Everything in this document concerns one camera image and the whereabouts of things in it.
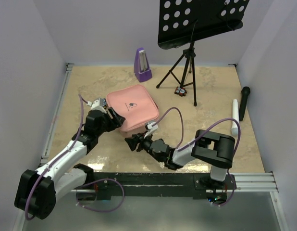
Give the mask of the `pink medicine kit case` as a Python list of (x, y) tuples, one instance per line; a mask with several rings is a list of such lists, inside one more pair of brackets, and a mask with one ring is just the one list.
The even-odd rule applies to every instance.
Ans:
[(140, 84), (109, 93), (106, 102), (125, 118), (119, 131), (126, 138), (144, 132), (145, 124), (159, 117), (158, 106), (147, 89)]

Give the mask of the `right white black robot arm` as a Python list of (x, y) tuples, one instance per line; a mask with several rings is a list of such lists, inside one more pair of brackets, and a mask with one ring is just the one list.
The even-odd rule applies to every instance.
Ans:
[(209, 184), (214, 189), (220, 189), (226, 183), (227, 170), (232, 167), (235, 152), (233, 137), (201, 129), (181, 150), (170, 147), (163, 139), (154, 141), (152, 135), (142, 133), (125, 138), (125, 142), (131, 151), (144, 150), (170, 170), (180, 169), (195, 159), (210, 164)]

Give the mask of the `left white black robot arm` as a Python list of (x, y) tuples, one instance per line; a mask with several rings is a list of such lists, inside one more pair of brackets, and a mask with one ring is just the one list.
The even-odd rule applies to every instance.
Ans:
[(71, 189), (81, 186), (89, 189), (94, 184), (92, 170), (78, 160), (86, 156), (97, 144), (99, 137), (123, 125), (125, 117), (113, 108), (108, 111), (90, 110), (81, 116), (76, 134), (67, 146), (53, 159), (36, 170), (22, 173), (14, 206), (25, 212), (25, 219), (45, 219), (54, 209), (57, 200)]

